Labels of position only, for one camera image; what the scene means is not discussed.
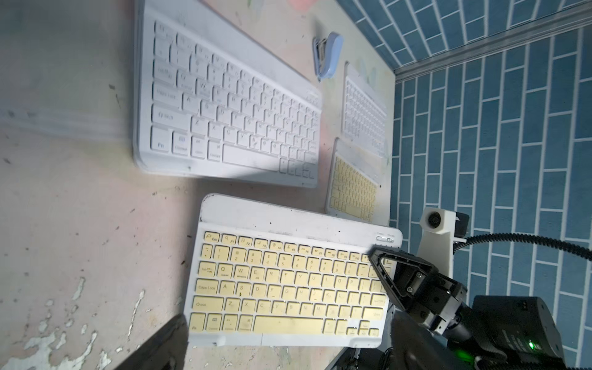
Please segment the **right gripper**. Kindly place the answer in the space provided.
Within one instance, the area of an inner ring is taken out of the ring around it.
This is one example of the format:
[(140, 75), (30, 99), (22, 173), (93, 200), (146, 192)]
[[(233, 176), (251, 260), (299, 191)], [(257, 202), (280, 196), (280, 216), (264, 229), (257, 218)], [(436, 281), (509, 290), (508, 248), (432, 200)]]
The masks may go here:
[(375, 245), (368, 258), (390, 302), (417, 324), (438, 335), (457, 324), (467, 298), (465, 285), (400, 248)]

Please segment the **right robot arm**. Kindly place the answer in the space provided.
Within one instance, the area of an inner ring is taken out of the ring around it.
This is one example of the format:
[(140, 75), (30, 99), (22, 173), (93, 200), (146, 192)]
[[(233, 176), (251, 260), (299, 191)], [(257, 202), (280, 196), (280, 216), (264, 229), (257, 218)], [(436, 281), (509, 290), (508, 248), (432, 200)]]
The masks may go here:
[(374, 246), (369, 260), (398, 309), (391, 369), (565, 369), (561, 335), (541, 298), (478, 295), (428, 261)]

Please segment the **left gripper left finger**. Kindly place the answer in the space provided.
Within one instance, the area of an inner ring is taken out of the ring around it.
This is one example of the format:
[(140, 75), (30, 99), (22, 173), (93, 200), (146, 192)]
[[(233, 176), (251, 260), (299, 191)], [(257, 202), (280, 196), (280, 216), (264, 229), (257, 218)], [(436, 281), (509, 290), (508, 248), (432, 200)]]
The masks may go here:
[(116, 369), (183, 369), (188, 349), (188, 336), (187, 320), (183, 314), (177, 314)]

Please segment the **blue correction tape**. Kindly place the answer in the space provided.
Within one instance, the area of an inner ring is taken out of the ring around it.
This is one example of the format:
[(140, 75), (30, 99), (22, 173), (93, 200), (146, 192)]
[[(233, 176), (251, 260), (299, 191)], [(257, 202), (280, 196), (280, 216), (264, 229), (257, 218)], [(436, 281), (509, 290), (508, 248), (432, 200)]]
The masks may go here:
[(313, 38), (314, 73), (318, 81), (331, 79), (337, 71), (344, 43), (343, 37), (331, 32), (326, 38)]

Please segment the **white keyboard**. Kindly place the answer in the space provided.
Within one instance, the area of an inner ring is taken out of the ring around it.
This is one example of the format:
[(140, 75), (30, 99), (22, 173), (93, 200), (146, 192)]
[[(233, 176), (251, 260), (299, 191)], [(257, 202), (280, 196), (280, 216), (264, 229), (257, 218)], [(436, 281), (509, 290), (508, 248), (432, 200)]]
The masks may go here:
[(201, 2), (137, 2), (138, 168), (314, 188), (321, 118), (305, 77)]
[(342, 134), (354, 145), (378, 157), (386, 157), (387, 111), (373, 88), (354, 66), (345, 63)]

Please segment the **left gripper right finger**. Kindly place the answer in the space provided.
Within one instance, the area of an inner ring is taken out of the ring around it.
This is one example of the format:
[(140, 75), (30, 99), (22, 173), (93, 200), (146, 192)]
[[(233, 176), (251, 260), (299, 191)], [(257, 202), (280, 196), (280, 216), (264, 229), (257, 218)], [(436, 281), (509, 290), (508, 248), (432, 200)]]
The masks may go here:
[(391, 369), (470, 369), (405, 312), (391, 322)]

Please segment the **yellow keyboard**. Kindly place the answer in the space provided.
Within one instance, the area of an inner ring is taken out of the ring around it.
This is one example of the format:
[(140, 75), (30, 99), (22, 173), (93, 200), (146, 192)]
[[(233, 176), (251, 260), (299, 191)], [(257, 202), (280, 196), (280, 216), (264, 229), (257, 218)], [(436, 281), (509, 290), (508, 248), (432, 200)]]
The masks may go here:
[(336, 138), (331, 159), (325, 212), (331, 216), (377, 224), (380, 177), (363, 151)]
[(376, 348), (389, 300), (369, 254), (401, 244), (395, 228), (208, 194), (183, 310), (188, 342)]

